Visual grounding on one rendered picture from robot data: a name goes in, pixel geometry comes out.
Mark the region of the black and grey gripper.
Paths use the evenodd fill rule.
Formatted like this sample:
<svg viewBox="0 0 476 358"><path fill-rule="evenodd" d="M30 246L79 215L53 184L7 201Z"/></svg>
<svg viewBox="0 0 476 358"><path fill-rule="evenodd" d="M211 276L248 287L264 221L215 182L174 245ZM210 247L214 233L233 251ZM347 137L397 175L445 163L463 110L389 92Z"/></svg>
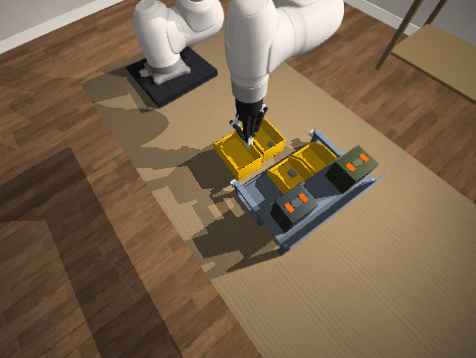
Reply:
<svg viewBox="0 0 476 358"><path fill-rule="evenodd" d="M263 99L255 103L243 103L235 98L236 103L236 118L229 123L237 131L238 135L244 140L244 145L250 149L253 138L256 136L255 132L259 131L262 120L268 107L263 103ZM247 115L247 116L246 116ZM250 116L252 115L252 116ZM243 131L239 127L239 121L242 122Z"/></svg>

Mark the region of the grey metal shelf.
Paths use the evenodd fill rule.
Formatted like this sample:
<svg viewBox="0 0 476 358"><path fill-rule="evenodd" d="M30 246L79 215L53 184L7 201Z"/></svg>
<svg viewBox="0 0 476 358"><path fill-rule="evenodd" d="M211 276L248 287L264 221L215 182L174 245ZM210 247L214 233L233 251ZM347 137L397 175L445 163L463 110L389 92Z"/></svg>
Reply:
<svg viewBox="0 0 476 358"><path fill-rule="evenodd" d="M309 135L312 137L310 143L317 143L319 140L337 157L337 159L338 157L341 157L341 155L344 155L319 130L313 129L310 131ZM291 155L289 156L291 157ZM243 186L239 181L236 181L236 179L233 179L230 182L231 186L235 189L235 194L238 194L238 198L252 215L257 224L260 227L265 224L282 246L278 250L281 256L296 246L311 233L313 233L316 229L326 223L329 219L339 213L342 209L348 206L351 202L357 199L360 195L362 195L388 174L385 173L378 180L368 174L360 182L342 194L325 177L325 174L336 160L300 184L316 201L318 206L307 218L305 218L286 233L284 233L284 231L270 215L274 201L284 194L267 175L267 171L269 169L282 161L272 166Z"/></svg>

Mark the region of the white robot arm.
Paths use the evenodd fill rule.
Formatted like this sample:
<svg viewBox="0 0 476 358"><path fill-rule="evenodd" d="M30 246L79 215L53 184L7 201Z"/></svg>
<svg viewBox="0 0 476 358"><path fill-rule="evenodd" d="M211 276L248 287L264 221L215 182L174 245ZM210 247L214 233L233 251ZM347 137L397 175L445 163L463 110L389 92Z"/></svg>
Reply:
<svg viewBox="0 0 476 358"><path fill-rule="evenodd" d="M322 44L338 29L343 14L343 0L231 0L225 54L234 97L243 103L262 100L268 73ZM139 2L133 23L147 60L141 77L152 76L159 85L190 73L179 53L214 36L223 21L218 0L176 0L171 8L158 0Z"/></svg>

